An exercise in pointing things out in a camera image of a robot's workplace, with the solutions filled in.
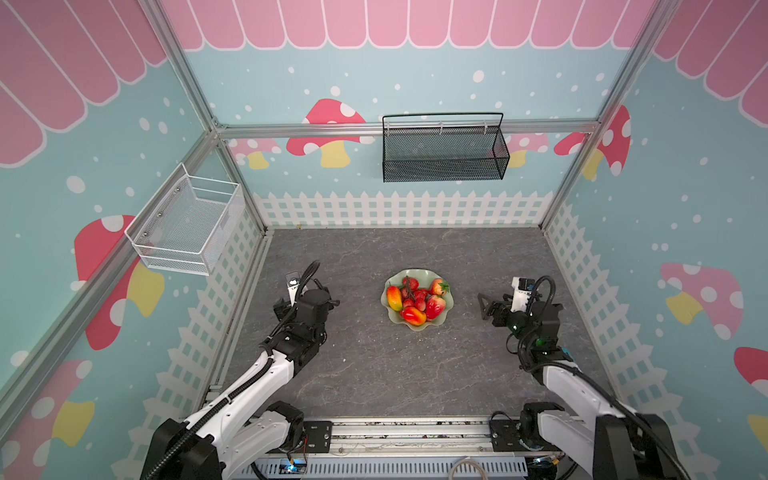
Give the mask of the fake strawberry with leaves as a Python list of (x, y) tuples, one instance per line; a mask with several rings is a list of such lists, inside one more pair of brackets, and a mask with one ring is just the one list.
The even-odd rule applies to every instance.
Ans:
[(432, 296), (443, 297), (445, 294), (449, 292), (450, 292), (450, 285), (448, 284), (447, 281), (445, 281), (442, 278), (434, 279), (429, 289), (429, 293)]

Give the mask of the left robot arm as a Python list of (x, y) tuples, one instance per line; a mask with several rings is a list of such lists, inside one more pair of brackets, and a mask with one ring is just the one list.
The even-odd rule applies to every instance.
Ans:
[(266, 402), (317, 355), (326, 321), (339, 306), (316, 279), (313, 261), (274, 307), (277, 325), (249, 369), (224, 392), (182, 421), (168, 419), (153, 433), (144, 479), (232, 479), (264, 454), (292, 455), (307, 442), (304, 414), (286, 402)]

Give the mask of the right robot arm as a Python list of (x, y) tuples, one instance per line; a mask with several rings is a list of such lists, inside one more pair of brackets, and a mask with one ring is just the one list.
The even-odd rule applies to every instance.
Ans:
[(667, 423), (626, 405), (584, 373), (559, 343), (562, 304), (552, 277), (516, 277), (500, 300), (481, 294), (481, 316), (508, 329), (521, 370), (560, 398), (530, 402), (518, 438), (530, 451), (551, 445), (594, 479), (687, 479)]

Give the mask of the red lychee bunch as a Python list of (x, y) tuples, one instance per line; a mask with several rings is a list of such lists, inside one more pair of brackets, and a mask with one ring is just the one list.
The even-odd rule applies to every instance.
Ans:
[(402, 280), (401, 293), (403, 299), (403, 309), (408, 306), (417, 307), (425, 312), (429, 291), (420, 287), (419, 282), (410, 276)]

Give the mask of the fake mango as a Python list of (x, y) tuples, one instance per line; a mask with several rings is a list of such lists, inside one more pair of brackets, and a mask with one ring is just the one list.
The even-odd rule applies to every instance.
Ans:
[(421, 326), (426, 323), (426, 314), (417, 307), (408, 306), (401, 312), (402, 319), (411, 326)]
[(394, 312), (401, 312), (403, 309), (403, 299), (401, 289), (397, 286), (388, 286), (386, 289), (386, 300), (388, 307)]

